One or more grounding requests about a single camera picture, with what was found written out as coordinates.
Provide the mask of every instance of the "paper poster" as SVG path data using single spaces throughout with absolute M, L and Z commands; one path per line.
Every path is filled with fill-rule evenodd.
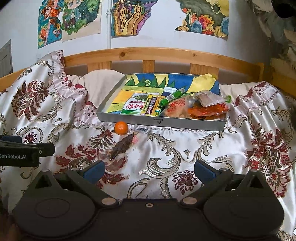
M 178 89 L 184 88 L 187 94 L 201 90 L 211 90 L 220 93 L 219 83 L 210 74 L 193 76 L 185 74 L 129 74 L 126 75 L 125 85 L 108 107 L 108 113 L 119 114 L 131 97 L 146 102 L 148 95 L 168 96 Z
M 111 36 L 137 35 L 157 0 L 114 0 Z
M 39 9 L 38 48 L 62 38 L 59 13 L 63 11 L 64 0 L 44 0 Z
M 62 42 L 101 33 L 102 0 L 65 0 Z
M 175 30 L 199 34 L 228 36 L 228 0 L 177 0 L 186 13 L 182 26 Z

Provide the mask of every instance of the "satin bedspread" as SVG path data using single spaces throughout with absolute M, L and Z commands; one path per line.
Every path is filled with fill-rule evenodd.
M 53 52 L 0 92 L 0 134 L 19 135 L 23 143 L 51 142 L 56 152 L 40 158 L 38 168 L 0 167 L 0 195 L 11 211 L 41 169 L 64 172 L 99 158 L 106 172 L 97 186 L 111 196 L 180 200 L 201 186 L 194 175 L 194 162 L 200 159 L 236 174 L 264 173 L 285 211 L 279 236 L 296 240 L 293 102 L 270 84 L 258 83 L 232 103 L 223 132 L 149 126 L 149 134 L 139 133 L 132 147 L 110 162 L 106 156 L 122 137 L 115 134 L 114 123 L 98 120 L 87 90 L 64 73 L 63 52 Z M 136 127 L 129 125 L 130 131 Z M 252 211 L 252 204 L 246 211 Z

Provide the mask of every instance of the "snack package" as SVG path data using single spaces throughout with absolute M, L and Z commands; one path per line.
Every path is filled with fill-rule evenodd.
M 231 107 L 231 97 L 227 96 L 227 100 L 224 100 L 223 103 L 211 105 L 208 107 L 203 107 L 200 103 L 195 102 L 193 108 L 188 109 L 188 114 L 196 116 L 218 116 L 224 113 L 227 113 Z
M 146 94 L 146 93 L 133 94 L 133 96 L 129 98 L 127 102 L 124 104 L 120 113 L 128 114 L 128 115 L 140 115 L 149 95 L 150 94 Z
M 194 94 L 194 97 L 199 100 L 203 107 L 219 104 L 225 102 L 221 96 L 212 93 L 209 90 L 203 90 Z
M 161 112 L 161 116 L 173 117 L 173 118 L 190 118 L 187 113 L 189 99 L 193 98 L 190 95 L 186 95 L 179 99 L 176 99 L 169 103 L 167 107 Z
M 207 120 L 207 121 L 222 121 L 225 120 L 226 113 L 222 115 L 212 115 L 212 116 L 196 116 L 196 115 L 190 115 L 192 119 L 196 120 Z
M 140 115 L 159 116 L 161 108 L 158 107 L 158 105 L 164 98 L 165 97 L 161 95 L 148 95 L 144 109 L 141 111 Z

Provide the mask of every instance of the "yellow package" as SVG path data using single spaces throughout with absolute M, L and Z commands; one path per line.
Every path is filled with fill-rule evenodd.
M 164 98 L 165 96 L 161 95 L 148 95 L 144 109 L 141 111 L 140 115 L 159 116 L 161 108 L 158 107 L 158 105 Z

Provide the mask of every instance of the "orange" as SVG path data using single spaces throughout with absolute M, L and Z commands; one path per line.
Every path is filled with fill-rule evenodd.
M 114 126 L 114 131 L 117 135 L 124 135 L 128 132 L 128 125 L 124 121 L 119 121 Z

